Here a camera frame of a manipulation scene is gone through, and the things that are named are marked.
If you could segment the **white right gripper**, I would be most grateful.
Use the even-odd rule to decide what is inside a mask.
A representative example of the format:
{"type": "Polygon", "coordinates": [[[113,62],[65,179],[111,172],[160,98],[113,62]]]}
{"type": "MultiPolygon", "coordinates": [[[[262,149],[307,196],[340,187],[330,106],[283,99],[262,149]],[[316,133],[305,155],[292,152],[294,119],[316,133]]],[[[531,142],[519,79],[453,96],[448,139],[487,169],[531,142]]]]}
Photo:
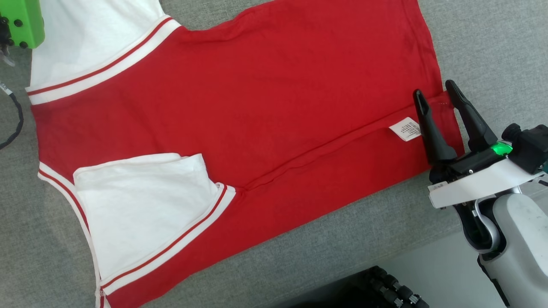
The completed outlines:
{"type": "Polygon", "coordinates": [[[546,174],[542,168],[529,173],[510,160],[512,146],[494,145],[498,142],[497,135],[456,82],[446,80],[445,87],[468,133],[468,148],[479,152],[456,159],[456,151],[447,144],[437,127],[433,109],[422,91],[414,91],[413,100],[427,162],[434,166],[431,170],[433,184],[428,187],[433,207],[444,208],[494,195],[546,174]]]}

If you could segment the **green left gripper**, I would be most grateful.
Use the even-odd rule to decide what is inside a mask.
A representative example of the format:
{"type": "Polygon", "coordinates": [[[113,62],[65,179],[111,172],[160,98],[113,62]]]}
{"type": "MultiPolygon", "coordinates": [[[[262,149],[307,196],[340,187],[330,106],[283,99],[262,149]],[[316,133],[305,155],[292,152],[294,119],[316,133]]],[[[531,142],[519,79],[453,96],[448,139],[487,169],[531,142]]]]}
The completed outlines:
{"type": "Polygon", "coordinates": [[[36,49],[44,40],[45,24],[39,0],[0,2],[1,45],[36,49]]]}

